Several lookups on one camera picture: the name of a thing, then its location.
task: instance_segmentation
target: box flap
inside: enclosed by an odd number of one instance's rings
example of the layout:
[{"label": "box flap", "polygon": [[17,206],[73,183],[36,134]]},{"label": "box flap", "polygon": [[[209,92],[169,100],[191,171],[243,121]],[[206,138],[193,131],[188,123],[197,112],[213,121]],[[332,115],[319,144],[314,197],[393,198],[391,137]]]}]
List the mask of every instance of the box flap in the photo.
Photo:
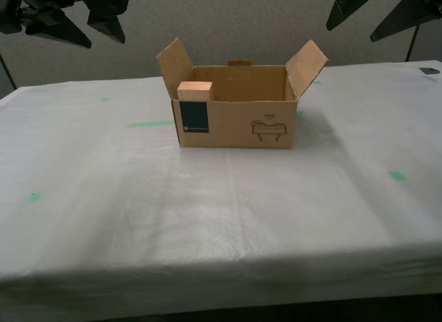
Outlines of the box flap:
[{"label": "box flap", "polygon": [[285,65],[293,92],[299,99],[323,69],[328,58],[318,46],[308,41]]},{"label": "box flap", "polygon": [[161,74],[172,99],[177,99],[180,83],[187,79],[193,70],[193,63],[180,39],[176,38],[157,56]]}]

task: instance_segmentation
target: wooden block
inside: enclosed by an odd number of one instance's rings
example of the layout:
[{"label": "wooden block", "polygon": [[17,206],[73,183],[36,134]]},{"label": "wooden block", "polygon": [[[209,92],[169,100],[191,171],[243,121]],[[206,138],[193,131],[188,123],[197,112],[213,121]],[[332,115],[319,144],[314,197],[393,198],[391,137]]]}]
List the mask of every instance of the wooden block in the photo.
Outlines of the wooden block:
[{"label": "wooden block", "polygon": [[211,82],[182,82],[178,87],[180,101],[213,101]]}]

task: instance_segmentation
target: gray wall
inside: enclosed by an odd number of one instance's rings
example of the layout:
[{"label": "gray wall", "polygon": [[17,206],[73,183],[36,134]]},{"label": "gray wall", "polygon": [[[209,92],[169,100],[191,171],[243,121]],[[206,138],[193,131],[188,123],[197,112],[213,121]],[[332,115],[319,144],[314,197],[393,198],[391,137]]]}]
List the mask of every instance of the gray wall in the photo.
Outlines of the gray wall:
[{"label": "gray wall", "polygon": [[334,0],[130,0],[120,19],[124,46],[89,28],[88,11],[78,3],[66,14],[90,37],[92,50],[22,33],[2,36],[0,53],[17,86],[160,75],[155,56],[176,36],[198,65],[239,58],[283,64],[309,39],[329,65],[404,61],[412,30],[375,44],[369,40],[399,1],[371,0],[328,32]]},{"label": "gray wall", "polygon": [[14,87],[6,74],[5,68],[0,63],[0,99],[14,91]]},{"label": "gray wall", "polygon": [[442,61],[442,20],[434,20],[421,25],[410,61]]}]

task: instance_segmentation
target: open cardboard box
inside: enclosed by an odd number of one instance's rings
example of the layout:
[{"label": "open cardboard box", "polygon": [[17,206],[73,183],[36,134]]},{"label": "open cardboard box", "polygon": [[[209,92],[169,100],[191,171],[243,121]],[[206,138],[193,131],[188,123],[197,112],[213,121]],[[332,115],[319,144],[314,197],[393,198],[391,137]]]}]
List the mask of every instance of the open cardboard box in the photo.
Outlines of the open cardboard box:
[{"label": "open cardboard box", "polygon": [[[284,65],[194,66],[176,39],[157,56],[181,146],[290,149],[296,108],[327,62],[313,41]],[[182,82],[212,82],[207,102],[178,99]]]}]

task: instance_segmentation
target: white tablecloth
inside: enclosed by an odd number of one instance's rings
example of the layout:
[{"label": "white tablecloth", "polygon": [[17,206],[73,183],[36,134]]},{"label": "white tablecloth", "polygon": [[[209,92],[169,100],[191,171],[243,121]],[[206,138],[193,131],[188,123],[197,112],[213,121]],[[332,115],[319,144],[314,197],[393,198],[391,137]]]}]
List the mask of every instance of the white tablecloth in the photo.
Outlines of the white tablecloth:
[{"label": "white tablecloth", "polygon": [[0,316],[442,290],[442,63],[325,68],[292,150],[180,148],[162,78],[0,101]]}]

